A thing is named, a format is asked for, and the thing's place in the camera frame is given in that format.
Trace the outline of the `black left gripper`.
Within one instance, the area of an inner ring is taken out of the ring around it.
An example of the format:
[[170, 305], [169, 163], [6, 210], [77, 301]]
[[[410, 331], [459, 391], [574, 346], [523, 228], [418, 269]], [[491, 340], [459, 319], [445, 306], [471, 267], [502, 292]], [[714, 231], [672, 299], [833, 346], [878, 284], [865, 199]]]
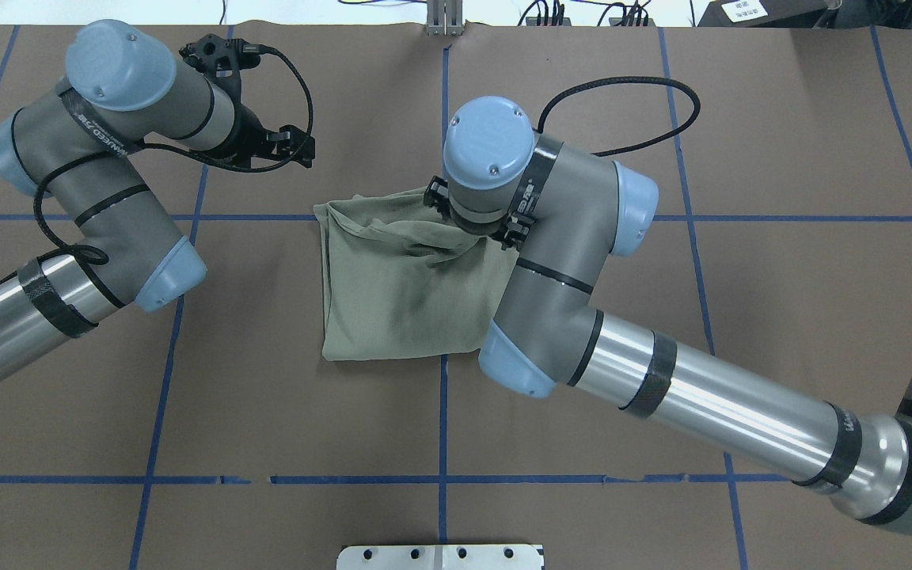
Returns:
[[234, 123], [223, 142], [224, 169], [252, 169], [251, 159], [272, 160], [266, 169], [281, 163], [297, 163], [311, 169], [316, 158], [316, 143], [311, 134], [294, 125], [283, 125], [278, 131], [261, 125], [256, 113], [243, 104], [234, 106]]

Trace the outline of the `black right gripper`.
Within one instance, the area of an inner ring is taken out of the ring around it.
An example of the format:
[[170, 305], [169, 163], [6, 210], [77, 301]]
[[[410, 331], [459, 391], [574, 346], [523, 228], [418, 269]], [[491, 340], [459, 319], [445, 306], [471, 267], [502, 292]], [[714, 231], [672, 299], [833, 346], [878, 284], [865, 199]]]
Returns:
[[424, 206], [438, 211], [460, 230], [491, 238], [503, 249], [521, 249], [535, 220], [516, 212], [511, 184], [474, 190], [456, 180], [433, 177], [424, 189]]

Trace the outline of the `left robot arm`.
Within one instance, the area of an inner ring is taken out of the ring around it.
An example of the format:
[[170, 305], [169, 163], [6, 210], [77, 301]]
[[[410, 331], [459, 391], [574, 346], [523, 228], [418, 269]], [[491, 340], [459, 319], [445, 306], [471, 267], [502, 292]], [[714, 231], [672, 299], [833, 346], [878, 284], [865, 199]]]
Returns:
[[[83, 26], [55, 86], [0, 123], [0, 177], [32, 199], [51, 250], [0, 280], [0, 380], [96, 329], [120, 308], [159, 310], [207, 266], [131, 155], [163, 150], [226, 172], [272, 172], [315, 158], [306, 127], [263, 126], [241, 72], [278, 48], [206, 35], [180, 50], [130, 23]], [[253, 166], [253, 159], [264, 165]]]

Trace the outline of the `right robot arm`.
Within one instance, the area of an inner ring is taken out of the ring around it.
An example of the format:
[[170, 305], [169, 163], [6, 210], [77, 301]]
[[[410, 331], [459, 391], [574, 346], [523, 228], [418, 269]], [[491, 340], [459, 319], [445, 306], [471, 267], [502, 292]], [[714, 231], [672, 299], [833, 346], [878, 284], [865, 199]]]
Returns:
[[576, 387], [765, 466], [859, 523], [912, 535], [912, 379], [894, 415], [857, 417], [591, 306], [608, 257], [643, 242], [659, 189], [535, 132], [514, 101], [457, 109], [443, 165], [424, 202], [518, 253], [479, 351], [489, 378], [539, 398]]

